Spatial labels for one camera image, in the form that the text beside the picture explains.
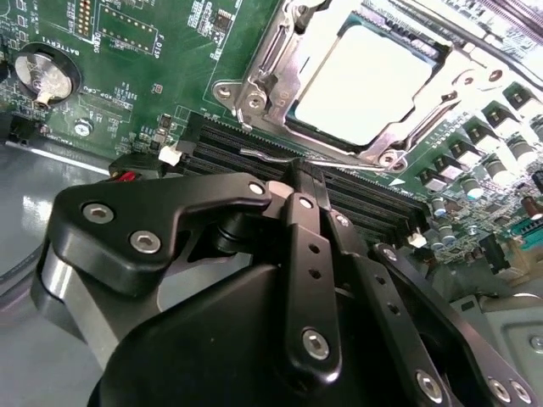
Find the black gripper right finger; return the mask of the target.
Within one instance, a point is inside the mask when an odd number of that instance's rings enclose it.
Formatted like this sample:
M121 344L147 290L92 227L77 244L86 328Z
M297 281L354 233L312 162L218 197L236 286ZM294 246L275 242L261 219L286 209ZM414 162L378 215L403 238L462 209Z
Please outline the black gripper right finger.
M369 248L312 170L340 275L367 301L400 378L403 406L540 406L533 388L388 244Z

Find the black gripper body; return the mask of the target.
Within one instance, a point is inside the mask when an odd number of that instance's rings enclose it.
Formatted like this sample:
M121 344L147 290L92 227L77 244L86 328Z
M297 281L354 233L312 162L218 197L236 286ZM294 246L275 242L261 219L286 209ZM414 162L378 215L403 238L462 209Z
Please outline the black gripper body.
M286 370L282 278L244 269L133 329L112 354L91 406L421 406L377 323L353 299L334 296L342 369L314 388Z

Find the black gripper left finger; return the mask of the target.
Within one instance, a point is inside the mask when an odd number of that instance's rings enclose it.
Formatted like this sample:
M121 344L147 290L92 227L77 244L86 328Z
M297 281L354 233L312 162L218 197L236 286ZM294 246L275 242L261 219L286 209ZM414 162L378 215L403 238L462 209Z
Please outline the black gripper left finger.
M37 306L105 370L128 334L244 269L282 278L287 373L333 382L342 368L332 245L312 170L102 181L54 200L33 284Z

